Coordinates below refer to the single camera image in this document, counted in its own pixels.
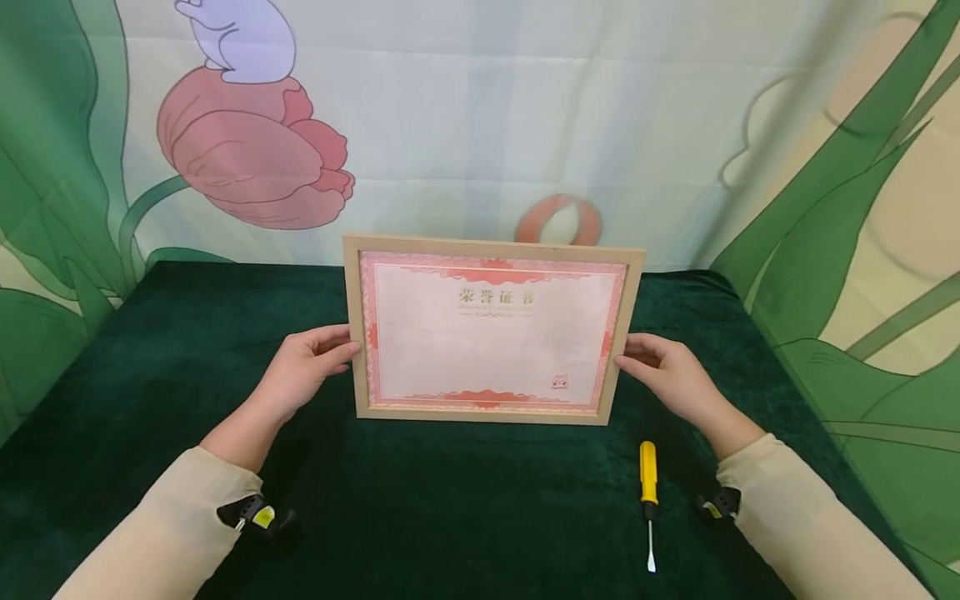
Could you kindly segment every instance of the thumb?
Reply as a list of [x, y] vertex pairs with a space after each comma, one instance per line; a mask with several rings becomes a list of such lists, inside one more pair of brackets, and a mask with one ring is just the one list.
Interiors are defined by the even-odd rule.
[[651, 389], [654, 387], [657, 379], [660, 378], [659, 369], [641, 363], [635, 358], [630, 358], [629, 356], [617, 356], [613, 359], [613, 363], [622, 371], [627, 372], [627, 374], [631, 375], [634, 379], [638, 379], [641, 383]]
[[347, 342], [346, 344], [341, 344], [340, 346], [321, 354], [314, 359], [316, 361], [314, 364], [318, 369], [322, 370], [324, 372], [324, 376], [326, 376], [334, 369], [353, 358], [353, 356], [355, 356], [359, 351], [359, 342]]

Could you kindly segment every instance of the frame border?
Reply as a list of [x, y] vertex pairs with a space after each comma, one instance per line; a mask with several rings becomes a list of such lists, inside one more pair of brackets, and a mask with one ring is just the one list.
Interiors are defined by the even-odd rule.
[[[570, 414], [539, 410], [536, 413], [512, 411], [464, 411], [455, 408], [371, 408], [367, 380], [367, 335], [363, 317], [360, 286], [360, 252], [397, 252], [438, 254], [446, 256], [478, 256], [482, 258], [521, 258], [528, 260], [603, 262], [626, 265], [623, 291], [613, 325], [613, 341], [607, 357], [607, 369], [597, 412]], [[353, 358], [353, 387], [358, 419], [456, 420], [470, 422], [544, 423], [566, 425], [606, 425], [610, 422], [613, 393], [619, 369], [614, 356], [623, 353], [630, 320], [634, 314], [636, 294], [646, 251], [639, 248], [597, 248], [593, 246], [552, 246], [518, 242], [488, 242], [391, 235], [347, 233], [344, 235], [344, 272], [347, 280], [347, 309], [350, 339], [360, 342], [360, 351]]]

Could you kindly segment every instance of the pink tulip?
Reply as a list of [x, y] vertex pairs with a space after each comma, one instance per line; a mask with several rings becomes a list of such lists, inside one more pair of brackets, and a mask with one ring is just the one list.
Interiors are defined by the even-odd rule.
[[228, 84], [219, 71], [187, 73], [160, 106], [156, 136], [167, 162], [234, 217], [269, 229], [330, 223], [353, 195], [347, 139], [311, 119], [297, 80]]

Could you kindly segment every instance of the cartoon rabbit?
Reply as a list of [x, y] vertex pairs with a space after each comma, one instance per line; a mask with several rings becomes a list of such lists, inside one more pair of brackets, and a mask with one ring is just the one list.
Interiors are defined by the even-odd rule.
[[294, 34], [270, 0], [177, 0], [174, 8], [192, 21], [206, 68], [223, 71], [225, 82], [271, 84], [293, 71]]

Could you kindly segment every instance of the table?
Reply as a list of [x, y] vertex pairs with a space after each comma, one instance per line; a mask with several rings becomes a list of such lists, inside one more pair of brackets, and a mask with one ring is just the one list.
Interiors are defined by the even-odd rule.
[[[0, 448], [0, 597], [49, 598], [246, 397], [286, 333], [346, 318], [340, 268], [158, 264]], [[644, 275], [631, 330], [690, 346], [911, 564], [722, 277]], [[642, 440], [659, 451], [656, 575]], [[699, 433], [625, 375], [607, 427], [357, 420], [351, 375], [336, 376], [261, 473], [302, 536], [244, 535], [200, 597], [789, 597], [731, 523], [691, 508], [715, 468]]]

